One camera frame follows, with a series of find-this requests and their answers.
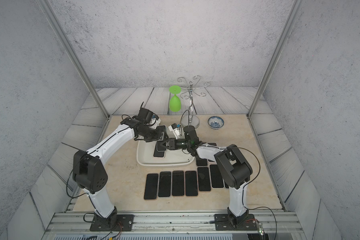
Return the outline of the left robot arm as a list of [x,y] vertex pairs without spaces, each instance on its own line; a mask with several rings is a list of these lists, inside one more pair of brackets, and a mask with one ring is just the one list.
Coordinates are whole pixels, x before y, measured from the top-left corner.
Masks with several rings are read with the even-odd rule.
[[72,178],[88,195],[95,220],[114,226],[117,208],[111,202],[106,184],[108,174],[105,165],[110,157],[130,140],[156,142],[168,137],[166,129],[160,127],[160,117],[152,111],[140,108],[138,114],[124,118],[120,125],[105,139],[86,151],[74,154]]

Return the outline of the pink case phone front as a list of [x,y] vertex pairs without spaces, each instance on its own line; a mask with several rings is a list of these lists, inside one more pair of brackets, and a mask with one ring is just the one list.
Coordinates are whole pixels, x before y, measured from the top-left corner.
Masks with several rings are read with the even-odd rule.
[[185,172],[185,192],[187,197],[198,196],[198,176],[196,171]]

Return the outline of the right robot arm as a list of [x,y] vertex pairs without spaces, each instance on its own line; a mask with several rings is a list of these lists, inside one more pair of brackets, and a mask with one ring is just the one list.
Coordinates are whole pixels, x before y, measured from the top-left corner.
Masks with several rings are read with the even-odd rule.
[[232,228],[238,229],[249,219],[247,188],[253,173],[250,163],[236,145],[217,147],[200,141],[193,126],[184,128],[184,136],[177,139],[163,134],[159,138],[159,146],[171,151],[187,150],[193,157],[217,164],[224,182],[229,187],[228,223]]

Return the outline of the blue purple case phone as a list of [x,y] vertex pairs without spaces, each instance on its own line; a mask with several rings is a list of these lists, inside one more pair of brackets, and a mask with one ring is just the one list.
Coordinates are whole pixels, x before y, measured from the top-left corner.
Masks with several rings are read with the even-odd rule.
[[218,165],[210,165],[210,175],[211,175],[211,186],[214,189],[221,189],[225,187],[223,177],[219,170]]

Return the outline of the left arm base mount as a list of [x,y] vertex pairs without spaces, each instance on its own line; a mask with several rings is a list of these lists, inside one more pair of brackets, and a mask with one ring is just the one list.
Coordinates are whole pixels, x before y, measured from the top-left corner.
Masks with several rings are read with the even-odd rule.
[[90,232],[119,231],[130,232],[134,223],[134,215],[111,215],[107,219],[94,214]]

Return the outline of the mint green case phone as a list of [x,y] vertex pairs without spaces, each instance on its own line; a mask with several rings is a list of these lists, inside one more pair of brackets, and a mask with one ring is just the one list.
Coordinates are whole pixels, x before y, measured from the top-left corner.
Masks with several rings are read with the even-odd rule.
[[165,152],[167,150],[166,144],[163,141],[156,142],[156,149],[158,152]]

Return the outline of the light green case phone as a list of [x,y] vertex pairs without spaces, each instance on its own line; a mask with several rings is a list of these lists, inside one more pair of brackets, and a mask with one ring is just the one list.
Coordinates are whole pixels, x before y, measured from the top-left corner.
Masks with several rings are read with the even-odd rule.
[[160,172],[158,197],[167,198],[171,196],[172,190],[172,173]]

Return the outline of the purple case phone back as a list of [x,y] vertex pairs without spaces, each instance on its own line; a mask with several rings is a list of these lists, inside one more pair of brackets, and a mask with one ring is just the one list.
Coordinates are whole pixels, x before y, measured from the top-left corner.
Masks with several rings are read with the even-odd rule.
[[154,151],[153,154],[154,158],[164,158],[165,157],[165,151]]

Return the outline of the black phone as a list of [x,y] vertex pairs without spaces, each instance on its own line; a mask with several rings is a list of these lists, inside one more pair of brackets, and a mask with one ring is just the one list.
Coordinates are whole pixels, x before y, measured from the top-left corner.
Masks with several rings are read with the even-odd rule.
[[159,174],[148,174],[146,178],[144,200],[155,200],[158,196]]

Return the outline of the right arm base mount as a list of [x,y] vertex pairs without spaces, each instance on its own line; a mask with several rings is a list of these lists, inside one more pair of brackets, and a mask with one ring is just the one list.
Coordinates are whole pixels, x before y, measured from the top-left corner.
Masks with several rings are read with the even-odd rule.
[[258,231],[258,225],[253,214],[236,217],[232,214],[215,214],[214,221],[217,231]]

